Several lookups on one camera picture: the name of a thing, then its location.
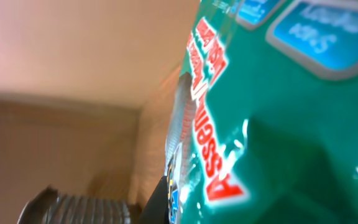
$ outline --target blue rectangular label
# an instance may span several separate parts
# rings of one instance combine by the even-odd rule
[[[358,11],[299,2],[273,30],[273,36],[331,70],[358,63]]]
[[[238,16],[252,25],[261,23],[281,0],[245,0]]]

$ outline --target plastic packaging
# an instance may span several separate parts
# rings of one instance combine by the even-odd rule
[[[181,74],[172,223],[358,223],[358,1],[202,0]]]

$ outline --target green plastic bag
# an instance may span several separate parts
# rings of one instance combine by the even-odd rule
[[[202,0],[181,74],[171,223],[358,223],[358,1]]]

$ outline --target ceiling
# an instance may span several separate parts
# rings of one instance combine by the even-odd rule
[[[198,0],[0,0],[0,93],[138,108],[185,54]]]

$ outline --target metal object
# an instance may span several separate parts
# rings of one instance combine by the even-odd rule
[[[139,214],[137,205],[60,194],[49,187],[27,203],[17,224],[132,224]]]

